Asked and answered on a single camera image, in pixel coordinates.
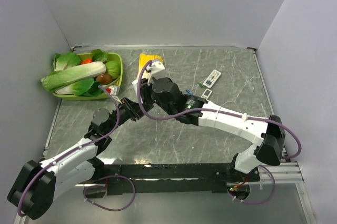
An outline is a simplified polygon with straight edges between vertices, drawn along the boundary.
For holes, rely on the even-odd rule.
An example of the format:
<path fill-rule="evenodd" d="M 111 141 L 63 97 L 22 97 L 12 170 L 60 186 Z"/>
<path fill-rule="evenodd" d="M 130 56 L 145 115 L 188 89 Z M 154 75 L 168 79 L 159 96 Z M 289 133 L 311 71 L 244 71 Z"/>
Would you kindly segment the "grey white remote control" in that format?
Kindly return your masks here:
<path fill-rule="evenodd" d="M 134 89 L 134 91 L 135 91 L 135 93 L 136 93 L 136 98 L 137 98 L 138 102 L 141 101 L 141 103 L 142 103 L 143 100 L 142 100 L 141 95 L 140 95 L 140 93 L 139 93 L 139 90 L 140 90 L 140 88 L 139 88 L 139 86 L 138 86 L 139 83 L 142 83 L 142 80 L 135 79 L 135 80 L 132 82 L 132 86 L 133 86 L 133 89 Z"/>

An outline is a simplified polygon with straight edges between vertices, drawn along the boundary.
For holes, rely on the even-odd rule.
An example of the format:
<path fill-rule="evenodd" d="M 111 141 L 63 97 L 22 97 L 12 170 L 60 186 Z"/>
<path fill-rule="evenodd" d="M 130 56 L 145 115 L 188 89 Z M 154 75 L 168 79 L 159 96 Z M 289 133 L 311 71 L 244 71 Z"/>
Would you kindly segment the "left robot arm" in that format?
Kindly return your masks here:
<path fill-rule="evenodd" d="M 88 132 L 72 147 L 47 160 L 31 160 L 23 165 L 7 199 L 17 207 L 20 217 L 40 218 L 53 201 L 76 184 L 100 182 L 104 176 L 97 156 L 110 144 L 110 134 L 127 120 L 138 120 L 152 104 L 123 98 L 116 109 L 95 111 Z"/>

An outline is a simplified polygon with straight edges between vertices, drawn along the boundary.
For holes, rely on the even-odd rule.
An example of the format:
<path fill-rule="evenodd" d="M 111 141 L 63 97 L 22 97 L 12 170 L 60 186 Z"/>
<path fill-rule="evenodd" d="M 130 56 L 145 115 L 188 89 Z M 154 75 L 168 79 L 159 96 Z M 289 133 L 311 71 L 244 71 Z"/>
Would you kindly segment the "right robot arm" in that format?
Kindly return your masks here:
<path fill-rule="evenodd" d="M 142 111 L 157 104 L 168 113 L 166 120 L 215 128 L 250 141 L 251 145 L 232 159 L 230 175 L 234 180 L 242 181 L 259 165 L 281 164 L 285 129 L 279 116 L 255 117 L 223 108 L 202 97 L 183 94 L 167 77 L 152 84 L 147 79 L 132 84 Z"/>

